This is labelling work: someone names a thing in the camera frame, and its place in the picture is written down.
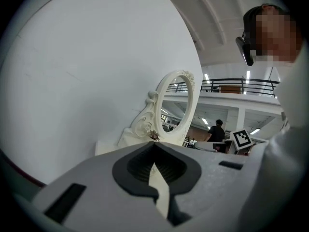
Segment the person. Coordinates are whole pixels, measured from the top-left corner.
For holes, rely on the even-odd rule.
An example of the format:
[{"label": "person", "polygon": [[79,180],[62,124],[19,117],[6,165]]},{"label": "person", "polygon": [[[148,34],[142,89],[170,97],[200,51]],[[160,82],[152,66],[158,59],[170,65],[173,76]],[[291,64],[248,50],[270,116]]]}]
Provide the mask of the person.
[{"label": "person", "polygon": [[207,142],[222,142],[225,138],[225,131],[222,129],[222,120],[216,120],[216,126],[212,126],[208,131]]},{"label": "person", "polygon": [[193,145],[196,143],[197,141],[193,138],[193,139],[191,139],[190,140],[190,142],[189,142],[189,148],[193,148]]},{"label": "person", "polygon": [[194,145],[197,141],[193,138],[192,140],[190,140],[189,144]]},{"label": "person", "polygon": [[170,128],[171,128],[171,126],[170,126],[170,121],[168,121],[168,124],[166,125],[166,127],[168,128],[167,131],[170,131]]},{"label": "person", "polygon": [[291,70],[274,90],[290,126],[309,124],[308,44],[289,12],[273,4],[262,4],[244,16],[245,38],[257,55],[292,63]]},{"label": "person", "polygon": [[243,16],[244,33],[256,55],[273,60],[294,62],[300,53],[303,37],[295,20],[279,6],[262,4]]}]

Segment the oval mirror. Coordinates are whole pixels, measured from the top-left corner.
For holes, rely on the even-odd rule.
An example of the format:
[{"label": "oval mirror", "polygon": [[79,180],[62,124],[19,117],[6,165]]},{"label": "oval mirror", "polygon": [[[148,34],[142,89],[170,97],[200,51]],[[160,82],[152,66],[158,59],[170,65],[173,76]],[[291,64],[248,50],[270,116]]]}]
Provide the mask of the oval mirror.
[{"label": "oval mirror", "polygon": [[[185,102],[173,97],[185,96]],[[174,131],[185,116],[188,105],[188,87],[182,77],[177,76],[167,87],[161,107],[161,124],[165,132]]]}]

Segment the railing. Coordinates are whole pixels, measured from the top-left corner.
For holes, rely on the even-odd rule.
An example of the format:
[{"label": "railing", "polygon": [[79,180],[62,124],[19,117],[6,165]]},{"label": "railing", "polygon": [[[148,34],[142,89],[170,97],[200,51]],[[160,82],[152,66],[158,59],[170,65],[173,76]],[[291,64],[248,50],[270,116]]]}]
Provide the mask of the railing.
[{"label": "railing", "polygon": [[[239,94],[261,94],[263,96],[276,97],[274,89],[280,82],[245,79],[245,78],[222,78],[203,80],[201,92],[212,93],[239,93]],[[167,92],[188,92],[185,82],[170,84]]]}]

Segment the ornate white mirror frame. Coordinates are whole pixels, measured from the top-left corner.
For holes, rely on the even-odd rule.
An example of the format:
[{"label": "ornate white mirror frame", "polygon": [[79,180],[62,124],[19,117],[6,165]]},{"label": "ornate white mirror frame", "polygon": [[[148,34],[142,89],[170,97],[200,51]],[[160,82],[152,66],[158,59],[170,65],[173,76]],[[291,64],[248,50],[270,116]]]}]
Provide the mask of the ornate white mirror frame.
[{"label": "ornate white mirror frame", "polygon": [[[161,123],[161,107],[166,90],[176,77],[181,77],[187,85],[188,93],[181,93],[180,95],[188,97],[188,103],[185,115],[177,128],[171,132],[165,132]],[[161,142],[182,145],[195,111],[195,107],[193,108],[194,88],[194,75],[189,71],[177,70],[167,74],[160,82],[157,91],[150,91],[148,93],[147,105],[134,119],[131,127],[124,129],[118,143],[119,148],[155,141],[150,137],[151,131],[158,133]]]}]

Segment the man in black shirt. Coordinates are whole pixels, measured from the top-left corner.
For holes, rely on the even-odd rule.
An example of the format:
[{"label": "man in black shirt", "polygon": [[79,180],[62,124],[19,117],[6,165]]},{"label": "man in black shirt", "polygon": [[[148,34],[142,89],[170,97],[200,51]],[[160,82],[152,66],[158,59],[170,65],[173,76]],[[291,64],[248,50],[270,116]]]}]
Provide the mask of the man in black shirt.
[{"label": "man in black shirt", "polygon": [[216,120],[216,126],[212,126],[208,131],[207,142],[222,142],[225,138],[225,131],[222,129],[222,120]]}]

